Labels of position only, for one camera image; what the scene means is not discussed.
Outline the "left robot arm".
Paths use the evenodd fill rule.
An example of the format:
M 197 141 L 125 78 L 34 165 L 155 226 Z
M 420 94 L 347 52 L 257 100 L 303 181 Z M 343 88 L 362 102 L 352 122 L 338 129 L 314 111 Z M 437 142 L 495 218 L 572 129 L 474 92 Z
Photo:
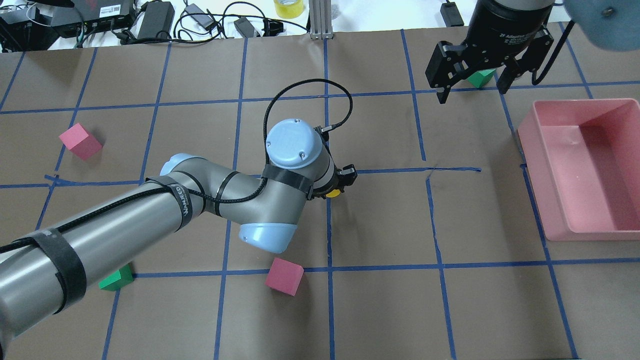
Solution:
M 3 246 L 1 346 L 205 212 L 238 224 L 243 242 L 283 253 L 306 202 L 343 192 L 357 178 L 354 165 L 338 168 L 330 153 L 337 127 L 279 121 L 263 141 L 260 177 L 178 153 L 137 189 Z

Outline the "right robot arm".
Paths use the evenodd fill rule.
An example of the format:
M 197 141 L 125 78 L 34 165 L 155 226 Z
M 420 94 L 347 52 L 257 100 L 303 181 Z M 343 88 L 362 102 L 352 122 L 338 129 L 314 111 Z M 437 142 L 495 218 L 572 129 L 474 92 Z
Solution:
M 446 102 L 458 82 L 487 69 L 504 67 L 496 83 L 501 94 L 525 73 L 538 85 L 575 26 L 603 50 L 638 50 L 637 0 L 565 0 L 570 21 L 558 41 L 547 29 L 554 5 L 553 0 L 478 0 L 464 41 L 439 41 L 425 69 L 439 103 Z

